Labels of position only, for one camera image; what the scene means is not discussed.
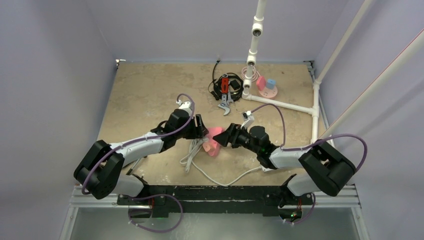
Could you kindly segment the pink power strip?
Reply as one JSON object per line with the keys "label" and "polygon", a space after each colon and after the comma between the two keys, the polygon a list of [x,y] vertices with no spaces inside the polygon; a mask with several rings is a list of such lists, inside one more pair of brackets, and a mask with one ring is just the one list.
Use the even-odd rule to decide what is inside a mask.
{"label": "pink power strip", "polygon": [[202,144],[203,150],[210,156],[216,157],[219,154],[221,145],[213,139],[214,136],[224,131],[223,127],[208,127],[207,141]]}

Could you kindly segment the salmon pink USB charger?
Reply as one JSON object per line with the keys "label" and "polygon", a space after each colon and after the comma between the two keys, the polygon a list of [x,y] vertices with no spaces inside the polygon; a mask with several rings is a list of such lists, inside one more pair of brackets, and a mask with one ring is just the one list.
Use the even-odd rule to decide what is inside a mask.
{"label": "salmon pink USB charger", "polygon": [[214,145],[211,142],[204,142],[202,144],[202,147],[207,153],[212,152],[215,149]]}

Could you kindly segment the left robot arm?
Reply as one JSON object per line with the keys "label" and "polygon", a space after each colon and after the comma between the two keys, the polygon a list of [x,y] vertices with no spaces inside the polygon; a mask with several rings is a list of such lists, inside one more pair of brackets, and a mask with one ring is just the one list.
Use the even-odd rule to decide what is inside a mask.
{"label": "left robot arm", "polygon": [[175,109],[168,120],[162,121],[139,138],[119,143],[96,141],[76,167],[73,177],[83,186],[84,195],[96,199],[111,193],[128,195],[138,205],[146,203],[147,182],[135,174],[122,175],[123,167],[150,155],[159,154],[175,146],[177,140],[201,140],[209,133],[200,114]]}

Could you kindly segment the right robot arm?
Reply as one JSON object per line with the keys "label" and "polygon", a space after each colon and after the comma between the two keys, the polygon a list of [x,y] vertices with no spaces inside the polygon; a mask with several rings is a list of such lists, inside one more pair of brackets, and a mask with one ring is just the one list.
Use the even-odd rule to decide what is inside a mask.
{"label": "right robot arm", "polygon": [[323,139],[303,148],[281,148],[271,143],[263,126],[247,130],[232,123],[224,132],[213,136],[213,140],[223,147],[250,150],[266,169],[303,168],[304,174],[296,174],[282,185],[280,196],[288,204],[317,191],[335,197],[357,172],[347,157]]}

